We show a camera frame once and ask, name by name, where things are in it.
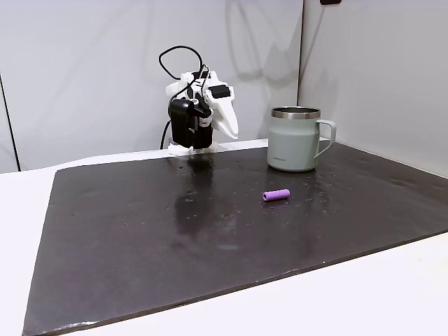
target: purple cylinder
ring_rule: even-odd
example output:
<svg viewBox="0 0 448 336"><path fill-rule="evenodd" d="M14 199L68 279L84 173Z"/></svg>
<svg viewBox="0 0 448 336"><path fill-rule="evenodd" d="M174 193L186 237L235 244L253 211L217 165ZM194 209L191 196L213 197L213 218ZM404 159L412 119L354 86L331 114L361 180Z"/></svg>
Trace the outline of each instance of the purple cylinder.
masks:
<svg viewBox="0 0 448 336"><path fill-rule="evenodd" d="M271 202L275 200L282 200L283 198L288 198L289 195L290 193L288 189L265 191L263 193L263 199L265 202Z"/></svg>

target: mug handle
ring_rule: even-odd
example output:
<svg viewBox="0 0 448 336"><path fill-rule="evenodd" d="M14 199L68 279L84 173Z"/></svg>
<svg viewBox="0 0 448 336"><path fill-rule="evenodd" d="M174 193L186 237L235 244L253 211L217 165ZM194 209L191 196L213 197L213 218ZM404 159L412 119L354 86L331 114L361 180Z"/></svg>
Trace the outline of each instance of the mug handle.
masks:
<svg viewBox="0 0 448 336"><path fill-rule="evenodd" d="M329 147L333 146L335 144L335 142L336 142L336 124L333 121L320 119L320 120L317 120L316 123L327 124L328 126L330 126L330 128L331 128L331 135L330 135L330 144L328 146L326 146L323 150L321 150L319 153L317 153L316 156L314 157L315 159L320 154L322 154L327 149L329 149Z"/></svg>

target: stainless steel rim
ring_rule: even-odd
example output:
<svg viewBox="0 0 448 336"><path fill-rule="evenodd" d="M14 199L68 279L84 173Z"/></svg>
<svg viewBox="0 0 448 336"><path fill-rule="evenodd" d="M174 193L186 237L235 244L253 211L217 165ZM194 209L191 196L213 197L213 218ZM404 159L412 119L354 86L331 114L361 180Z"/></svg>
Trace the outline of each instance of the stainless steel rim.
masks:
<svg viewBox="0 0 448 336"><path fill-rule="evenodd" d="M317 119L321 110L312 107L283 106L272 109L271 116L280 119Z"/></svg>

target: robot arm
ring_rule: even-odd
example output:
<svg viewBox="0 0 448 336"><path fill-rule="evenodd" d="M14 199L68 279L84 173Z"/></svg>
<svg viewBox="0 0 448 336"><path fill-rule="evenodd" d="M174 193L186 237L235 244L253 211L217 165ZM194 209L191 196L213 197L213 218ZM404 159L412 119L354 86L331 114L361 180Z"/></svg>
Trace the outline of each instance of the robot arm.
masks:
<svg viewBox="0 0 448 336"><path fill-rule="evenodd" d="M173 97L191 82L192 85L173 100L176 111L171 105L169 108L173 140L184 147L206 148L211 145L213 129L238 139L238 121L232 105L235 99L233 87L218 80L215 71L203 72L201 76L197 72L188 72L181 75L180 81L167 87L167 95ZM179 104L177 100L191 102L195 110L193 105Z"/></svg>

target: black cable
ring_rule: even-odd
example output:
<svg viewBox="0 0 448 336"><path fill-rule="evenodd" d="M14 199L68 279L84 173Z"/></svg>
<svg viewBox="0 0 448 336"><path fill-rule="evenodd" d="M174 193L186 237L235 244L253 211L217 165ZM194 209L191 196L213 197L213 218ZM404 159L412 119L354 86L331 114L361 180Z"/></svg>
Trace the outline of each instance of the black cable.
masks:
<svg viewBox="0 0 448 336"><path fill-rule="evenodd" d="M11 125L11 119L9 118L9 112L8 112L8 105L6 105L6 97L5 97L5 90L3 88L3 81L1 79L1 74L0 74L0 87L1 87L1 91L3 92L3 102L5 103L5 110L6 110L6 117L8 119L8 125L9 125L9 132L11 134L11 140L13 142L13 149L14 149L14 155L15 155L15 163L17 165L17 170L19 172L21 172L21 168L20 168L20 162L19 162L19 155L17 153L17 148L15 147L15 140L14 140L14 133L13 133L13 126Z"/></svg>
<svg viewBox="0 0 448 336"><path fill-rule="evenodd" d="M165 135L167 135L167 130L168 130L168 126L169 126L170 122L171 121L167 122L167 124L165 125L165 129L163 130L162 140L160 142L160 149L163 149L163 143L165 142Z"/></svg>
<svg viewBox="0 0 448 336"><path fill-rule="evenodd" d="M171 47L170 49L165 50L164 52L162 52L162 53L159 55L159 63L160 63L160 66L167 72L167 74L169 74L169 75L170 75L173 79L175 79L176 81L179 81L179 80L181 79L180 77L174 77L174 76L172 75L172 73L169 72L168 69L167 69L167 68L163 65L163 63L162 63L162 56L165 55L165 54L167 54L167 53L169 53L170 51L175 50L175 49L188 49L188 50L193 51L193 52L196 54L197 58L199 58L199 63L200 63L200 66L199 66L199 78L201 78L201 77L202 77L202 72L204 71L204 63L202 63L201 55L199 55L199 53L198 53L195 49L193 49L193 48L191 48L191 47L189 47L189 46L187 46L187 45L175 45L174 47ZM181 94L181 93L184 92L185 90L188 90L188 88L190 88L191 85L192 85L195 81L196 81L196 78L193 77L193 80L192 80L191 82L189 82L189 84L187 84L187 86L185 86L182 90L180 90L180 91L177 92L173 97L171 97L171 99L169 100L169 103L168 103L168 114L169 114L169 107L171 106L171 103L173 102L174 98L176 98L179 94ZM163 130L162 140L160 141L160 149L163 149L163 143L165 142L165 136L167 135L167 130L168 130L168 126L169 126L170 122L171 122L171 121L168 121L168 122L167 122L167 124L165 125L165 129Z"/></svg>
<svg viewBox="0 0 448 336"><path fill-rule="evenodd" d="M195 49L189 47L188 45L175 45L174 47L171 47L170 49L165 50L164 52L162 52L162 53L159 55L159 63L160 63L160 66L167 72L167 74L169 74L169 75L170 75L173 79L175 79L176 81L179 81L179 80L181 79L180 77L174 77L174 76L172 75L172 73L169 72L168 69L165 67L165 65L163 65L163 63L162 63L162 56L165 55L165 54L167 54L167 53L169 53L170 51L175 50L175 49L188 49L188 50L190 50L190 51L193 51L193 52L196 54L197 58L199 58L199 63L200 63L200 65L199 65L199 71L201 71L201 69L202 69L202 65L203 65L201 55L199 55L199 53L198 53Z"/></svg>
<svg viewBox="0 0 448 336"><path fill-rule="evenodd" d="M209 77L209 74L210 74L210 68L207 65L205 65L205 64L204 64L204 67L207 68L207 73L206 73L204 81L202 82L202 85L201 85L201 96L202 96L202 98L204 98L204 84L205 84L205 81L207 80L207 78Z"/></svg>

